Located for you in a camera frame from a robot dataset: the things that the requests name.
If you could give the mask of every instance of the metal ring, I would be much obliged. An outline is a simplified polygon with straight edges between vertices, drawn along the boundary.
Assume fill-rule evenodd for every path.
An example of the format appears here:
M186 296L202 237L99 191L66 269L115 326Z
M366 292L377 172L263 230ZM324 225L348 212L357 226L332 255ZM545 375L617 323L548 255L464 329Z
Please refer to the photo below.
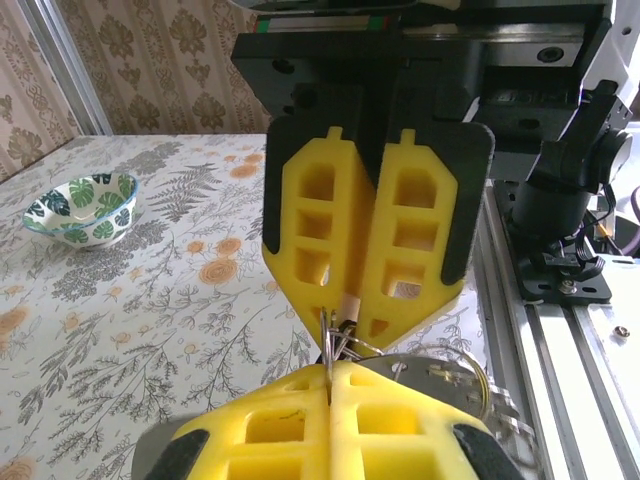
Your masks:
M331 385L331 371L333 370L333 354L331 352L331 331L329 330L329 322L327 319L327 310L322 307L320 311L320 330L321 330L321 347L322 347L322 363L326 368L327 386Z
M354 330L355 330L355 326L350 325L347 328L345 328L344 333L345 333L345 335L351 336L351 334L353 333ZM336 336L335 332L339 332L339 331L340 330L338 330L337 328L332 329L331 330L331 334L333 336ZM349 339L346 336L342 337L340 339L340 343L338 344L337 348L333 351L333 359L334 360L338 360L338 357L340 357L340 355L345 351L347 343L349 343Z
M343 348L342 352L340 352L342 355L344 355L345 357L349 357L352 361L354 362L359 362L360 360L362 360L362 355L354 352L353 350L351 350L350 348Z
M339 332L339 331L331 332L331 335L334 335L334 336L336 336L338 338L346 338L350 342L357 343L358 345L362 345L363 347L368 348L369 350L374 352L376 355L384 355L384 352L382 350L380 350L377 347L374 347L373 345L368 344L367 342L365 342L363 340L360 340L359 338L351 337L351 336L346 335L346 334L344 334L342 332Z
M487 376L484 368L478 363L478 361L473 358L472 355L464 352L462 350L458 350L455 347L451 347L449 345L420 345L420 347L416 348L411 352L411 355L415 355L423 350L449 350L451 352L456 353L460 357L464 358L465 361L471 366L473 372L478 379L478 383L480 384L480 389L482 392L482 410L480 411L480 415L478 418L483 422L486 422L491 414L492 408L492 400L491 400L491 382L489 381L489 377Z

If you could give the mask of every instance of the damask wallpaper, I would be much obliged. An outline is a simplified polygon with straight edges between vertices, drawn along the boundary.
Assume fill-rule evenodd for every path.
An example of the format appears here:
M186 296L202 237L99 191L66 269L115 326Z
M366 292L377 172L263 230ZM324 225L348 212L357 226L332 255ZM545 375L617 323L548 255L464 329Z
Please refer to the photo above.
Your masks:
M250 13L226 0L56 0L115 133L263 132L231 63Z
M16 1L0 1L0 182L78 134Z

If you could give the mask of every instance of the black bracket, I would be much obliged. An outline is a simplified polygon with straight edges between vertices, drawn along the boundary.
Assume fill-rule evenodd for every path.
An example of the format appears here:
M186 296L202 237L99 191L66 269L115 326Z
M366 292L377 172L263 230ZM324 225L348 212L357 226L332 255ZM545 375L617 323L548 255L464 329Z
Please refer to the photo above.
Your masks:
M560 272L581 268L572 246L565 248L564 258L545 255L539 248L514 234L511 210L516 200L517 184L495 182L494 194L502 226L507 238L511 261L522 298L529 302L544 301L563 306L609 303L611 290L602 274L568 285Z

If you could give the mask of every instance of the yellow foam pad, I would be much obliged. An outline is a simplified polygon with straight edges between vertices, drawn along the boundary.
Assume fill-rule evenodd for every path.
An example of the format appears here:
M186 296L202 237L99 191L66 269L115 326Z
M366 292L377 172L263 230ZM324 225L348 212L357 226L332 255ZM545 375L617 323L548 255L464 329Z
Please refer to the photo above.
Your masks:
M320 345L320 310L360 296L374 189L353 142L332 127L284 166L280 250L267 267Z
M188 480L477 480L451 427L477 419L350 362L322 365L184 425L211 436Z
M440 280L458 183L431 148L414 144L414 136L404 130L399 144L386 146L365 261L356 336L381 349L411 333L463 287L463 281ZM420 293L394 297L399 282L419 285Z

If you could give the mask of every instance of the bowl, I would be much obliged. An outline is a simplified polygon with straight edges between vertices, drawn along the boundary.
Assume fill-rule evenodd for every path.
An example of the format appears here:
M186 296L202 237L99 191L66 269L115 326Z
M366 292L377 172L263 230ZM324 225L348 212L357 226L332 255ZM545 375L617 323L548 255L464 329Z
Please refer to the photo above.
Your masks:
M76 178L35 200L22 224L73 248L104 248L132 225L138 181L126 173Z

